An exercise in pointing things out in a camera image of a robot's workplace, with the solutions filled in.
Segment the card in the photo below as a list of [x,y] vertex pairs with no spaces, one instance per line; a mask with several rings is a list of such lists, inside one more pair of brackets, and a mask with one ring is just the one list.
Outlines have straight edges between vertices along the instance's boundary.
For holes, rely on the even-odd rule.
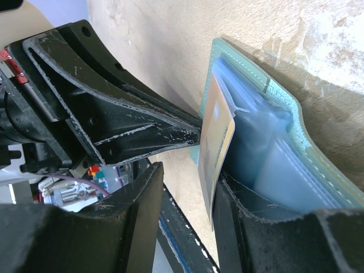
[[216,183],[234,131],[233,115],[214,74],[212,74],[198,157],[198,175],[211,224]]

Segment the floor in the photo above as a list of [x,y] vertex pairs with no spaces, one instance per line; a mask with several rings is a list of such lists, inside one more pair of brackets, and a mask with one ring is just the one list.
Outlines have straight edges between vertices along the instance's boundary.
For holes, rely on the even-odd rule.
[[[329,159],[364,190],[364,8],[342,0],[88,0],[90,21],[137,78],[190,113],[205,85],[210,45],[223,37],[286,87]],[[217,260],[188,149],[154,156],[167,187]]]

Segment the cable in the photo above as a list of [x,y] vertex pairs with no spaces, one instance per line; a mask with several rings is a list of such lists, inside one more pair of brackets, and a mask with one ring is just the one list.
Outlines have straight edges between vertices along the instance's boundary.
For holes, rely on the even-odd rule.
[[55,178],[59,178],[59,179],[67,179],[67,180],[72,180],[72,181],[76,181],[79,183],[84,183],[84,184],[98,190],[99,192],[101,192],[104,197],[110,195],[110,193],[107,190],[105,190],[103,187],[97,185],[96,183],[94,183],[90,180],[84,179],[84,178],[75,178],[75,177],[71,177],[71,176],[67,176],[67,175],[43,175],[43,176],[55,177]]

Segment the blue wallet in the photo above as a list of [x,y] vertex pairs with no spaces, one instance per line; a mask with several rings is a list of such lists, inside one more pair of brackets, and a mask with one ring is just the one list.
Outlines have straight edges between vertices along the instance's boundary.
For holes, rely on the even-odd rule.
[[[298,101],[221,39],[213,40],[201,117],[212,74],[235,122],[225,172],[266,200],[298,214],[364,207],[363,192],[309,137]],[[191,149],[194,160],[198,150]]]

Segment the speckled surface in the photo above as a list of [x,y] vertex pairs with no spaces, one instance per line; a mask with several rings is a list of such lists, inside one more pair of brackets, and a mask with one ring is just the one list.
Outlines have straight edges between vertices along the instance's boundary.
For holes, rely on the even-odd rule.
[[[324,154],[364,189],[364,13],[343,0],[89,0],[90,21],[130,72],[193,113],[204,90],[212,39],[239,47],[302,104]],[[188,149],[154,157],[166,184],[217,259],[197,168]]]

